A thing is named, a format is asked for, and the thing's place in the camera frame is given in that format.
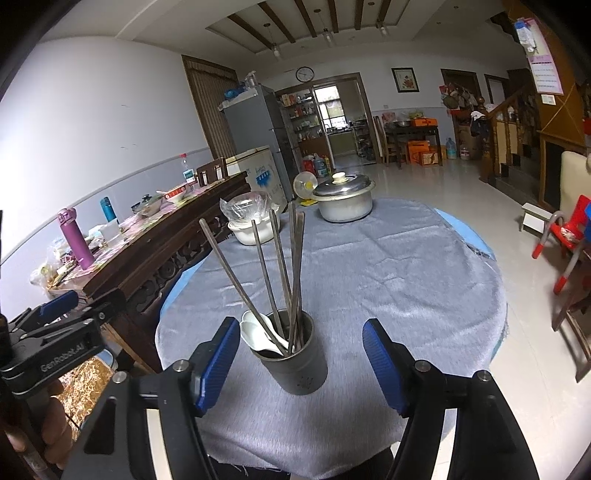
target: curtain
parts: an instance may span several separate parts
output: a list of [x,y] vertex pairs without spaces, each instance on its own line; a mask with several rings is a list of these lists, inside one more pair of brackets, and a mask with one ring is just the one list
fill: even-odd
[[201,125],[213,158],[228,158],[236,154],[228,122],[217,106],[224,92],[238,83],[236,72],[198,59],[184,57],[187,78],[197,107]]

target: window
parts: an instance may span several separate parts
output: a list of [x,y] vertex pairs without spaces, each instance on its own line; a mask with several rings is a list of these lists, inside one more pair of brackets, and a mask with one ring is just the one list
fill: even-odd
[[320,107],[320,116],[326,128],[345,128],[347,120],[343,105],[340,103],[339,90],[336,85],[314,90]]

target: cardboard box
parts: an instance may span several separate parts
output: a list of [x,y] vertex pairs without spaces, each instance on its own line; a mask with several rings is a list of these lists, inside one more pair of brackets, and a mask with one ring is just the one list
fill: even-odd
[[434,118],[415,118],[413,120],[415,127],[427,127],[430,125],[437,125],[437,120]]
[[410,140],[407,142],[408,161],[421,163],[421,153],[429,152],[429,142],[426,140]]
[[421,166],[429,167],[432,165],[439,165],[439,155],[437,155],[437,152],[421,153]]

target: pot lid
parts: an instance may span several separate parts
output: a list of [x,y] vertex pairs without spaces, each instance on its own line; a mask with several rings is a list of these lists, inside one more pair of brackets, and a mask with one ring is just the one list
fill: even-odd
[[363,190],[371,184],[367,175],[346,175],[345,172],[335,173],[330,180],[321,183],[314,189],[314,195],[319,197],[333,197],[346,195]]

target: white spoon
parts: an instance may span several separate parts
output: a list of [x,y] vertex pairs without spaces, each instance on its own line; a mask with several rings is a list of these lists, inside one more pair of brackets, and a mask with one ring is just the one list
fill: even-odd
[[[261,317],[273,334],[275,334],[277,341],[287,348],[287,341],[279,337],[273,330],[271,319],[263,314],[261,314]],[[281,355],[277,346],[271,342],[269,336],[250,310],[242,315],[242,321],[240,322],[240,337],[242,337],[242,340],[244,340],[250,348],[257,352],[261,350],[271,350]]]
[[258,323],[240,322],[240,337],[253,350],[270,350],[281,355],[279,349],[265,335],[265,330]]
[[[273,332],[273,334],[275,335],[275,338],[277,338],[279,343],[282,344],[285,348],[287,348],[287,340],[285,340],[284,338],[281,338],[279,336],[279,334],[275,331],[275,327],[272,324],[271,319],[267,315],[263,315],[263,314],[260,314],[260,315],[263,319],[263,322],[265,322],[267,324],[267,326],[269,327],[269,330]],[[260,328],[262,328],[261,324],[256,319],[255,314],[252,313],[250,310],[247,310],[242,314],[242,322],[256,323]],[[269,334],[267,334],[267,332],[265,332],[265,336],[267,337],[268,340],[272,341],[271,337],[269,337]]]

